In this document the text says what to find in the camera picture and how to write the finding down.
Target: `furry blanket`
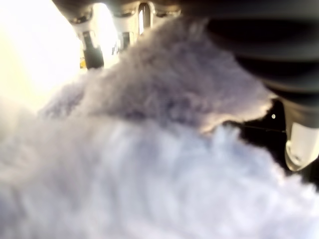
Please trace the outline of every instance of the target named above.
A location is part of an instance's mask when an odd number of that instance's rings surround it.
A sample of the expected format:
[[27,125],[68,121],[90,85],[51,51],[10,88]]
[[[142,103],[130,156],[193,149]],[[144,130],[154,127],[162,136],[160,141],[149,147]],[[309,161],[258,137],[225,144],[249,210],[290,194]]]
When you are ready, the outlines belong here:
[[314,187],[217,126],[271,101],[204,27],[146,32],[0,145],[1,239],[319,237]]

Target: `bright light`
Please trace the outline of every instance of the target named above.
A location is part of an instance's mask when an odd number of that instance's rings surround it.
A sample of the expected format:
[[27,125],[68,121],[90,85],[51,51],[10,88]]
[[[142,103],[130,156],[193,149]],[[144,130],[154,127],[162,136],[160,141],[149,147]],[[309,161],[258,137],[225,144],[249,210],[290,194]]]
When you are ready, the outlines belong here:
[[112,15],[105,4],[96,3],[93,6],[93,10],[97,21],[97,34],[100,40],[104,62],[108,62],[112,57],[112,47],[117,40],[117,32]]
[[51,0],[0,3],[0,96],[33,111],[79,71],[80,45]]
[[141,10],[139,13],[139,29],[140,35],[144,32],[144,20],[143,20],[143,11]]

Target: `dark background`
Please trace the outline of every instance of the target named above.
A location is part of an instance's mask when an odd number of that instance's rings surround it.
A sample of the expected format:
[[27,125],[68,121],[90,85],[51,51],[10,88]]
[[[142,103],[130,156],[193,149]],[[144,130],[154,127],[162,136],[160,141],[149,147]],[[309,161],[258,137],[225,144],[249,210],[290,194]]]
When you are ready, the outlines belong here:
[[[246,141],[261,147],[266,147],[278,162],[290,175],[292,172],[287,168],[285,163],[285,114],[284,108],[280,101],[274,101],[273,108],[269,113],[260,120],[247,122],[245,124],[235,124],[242,129],[241,136]],[[316,160],[306,169],[299,172],[306,182],[313,182],[319,186],[319,160]]]

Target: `plush fabric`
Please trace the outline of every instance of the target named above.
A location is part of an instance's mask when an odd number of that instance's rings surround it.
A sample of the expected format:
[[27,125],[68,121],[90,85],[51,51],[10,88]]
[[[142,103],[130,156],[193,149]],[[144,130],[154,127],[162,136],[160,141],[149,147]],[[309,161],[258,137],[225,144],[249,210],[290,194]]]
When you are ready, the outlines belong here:
[[67,86],[41,115],[111,115],[212,128],[259,118],[270,107],[269,92],[213,45],[204,20],[166,21],[145,32],[111,69],[93,70],[79,85]]
[[0,96],[0,142],[36,117],[26,106]]
[[314,186],[216,126],[261,117],[270,95],[204,26],[145,33],[0,144],[1,239],[319,237]]

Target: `gray fur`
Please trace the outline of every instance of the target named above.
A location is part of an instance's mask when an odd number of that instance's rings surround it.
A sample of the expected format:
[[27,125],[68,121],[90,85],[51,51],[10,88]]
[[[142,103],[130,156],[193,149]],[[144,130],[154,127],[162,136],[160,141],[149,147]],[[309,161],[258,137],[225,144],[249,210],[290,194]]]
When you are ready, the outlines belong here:
[[203,26],[178,18],[145,34],[42,112],[66,119],[37,119],[0,144],[0,239],[319,238],[312,185],[237,129],[189,127],[270,106]]
[[317,239],[314,188],[238,132],[38,122],[0,148],[0,238]]
[[[213,45],[205,26],[206,21],[181,17],[145,32],[119,63],[91,73],[73,115],[196,127],[262,117],[271,106],[269,92],[230,53]],[[52,114],[59,116],[54,107],[44,111]]]

